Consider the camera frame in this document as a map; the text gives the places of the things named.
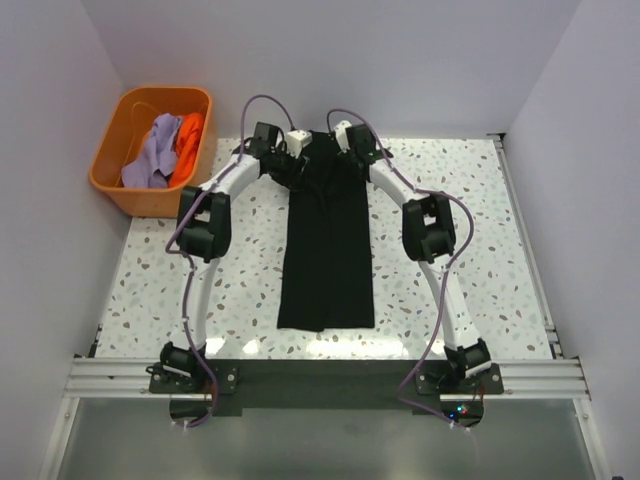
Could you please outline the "black t shirt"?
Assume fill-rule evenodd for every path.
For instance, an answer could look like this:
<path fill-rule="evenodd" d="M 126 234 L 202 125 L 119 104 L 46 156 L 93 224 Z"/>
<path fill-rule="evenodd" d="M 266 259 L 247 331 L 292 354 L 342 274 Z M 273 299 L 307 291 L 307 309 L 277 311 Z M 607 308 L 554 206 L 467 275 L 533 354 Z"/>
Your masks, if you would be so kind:
<path fill-rule="evenodd" d="M 313 132 L 302 184 L 290 190 L 279 329 L 374 327 L 366 180 L 337 141 Z"/>

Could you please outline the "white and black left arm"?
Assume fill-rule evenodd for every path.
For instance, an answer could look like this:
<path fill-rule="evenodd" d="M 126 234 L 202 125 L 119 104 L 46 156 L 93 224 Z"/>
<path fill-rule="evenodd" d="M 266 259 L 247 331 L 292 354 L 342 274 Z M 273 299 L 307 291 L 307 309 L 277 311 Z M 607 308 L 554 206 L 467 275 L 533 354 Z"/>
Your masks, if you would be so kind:
<path fill-rule="evenodd" d="M 293 186 L 304 171 L 302 152 L 311 142 L 308 131 L 284 132 L 259 122 L 226 166 L 204 183 L 183 190 L 176 229 L 165 247 L 167 254 L 185 262 L 180 332 L 163 346 L 159 362 L 147 369 L 155 385 L 211 397 L 219 393 L 217 376 L 205 358 L 206 315 L 218 264 L 231 244 L 232 203 L 265 174 Z"/>

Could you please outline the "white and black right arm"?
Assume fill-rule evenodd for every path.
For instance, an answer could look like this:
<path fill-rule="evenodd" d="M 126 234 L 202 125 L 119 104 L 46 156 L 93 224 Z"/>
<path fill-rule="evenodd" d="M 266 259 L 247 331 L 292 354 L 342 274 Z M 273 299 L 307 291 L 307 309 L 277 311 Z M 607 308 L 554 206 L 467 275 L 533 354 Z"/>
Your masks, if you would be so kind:
<path fill-rule="evenodd" d="M 448 366 L 445 379 L 459 393 L 469 392 L 491 366 L 486 342 L 476 327 L 456 275 L 452 272 L 461 252 L 475 233 L 469 209 L 458 199 L 413 183 L 391 160 L 388 151 L 365 124 L 338 123 L 334 129 L 341 151 L 364 172 L 373 186 L 384 191 L 401 208 L 402 244 L 406 255 L 418 263 L 431 288 L 438 316 L 435 333 L 441 333 Z M 469 223 L 468 239 L 456 246 L 451 205 L 456 204 Z"/>

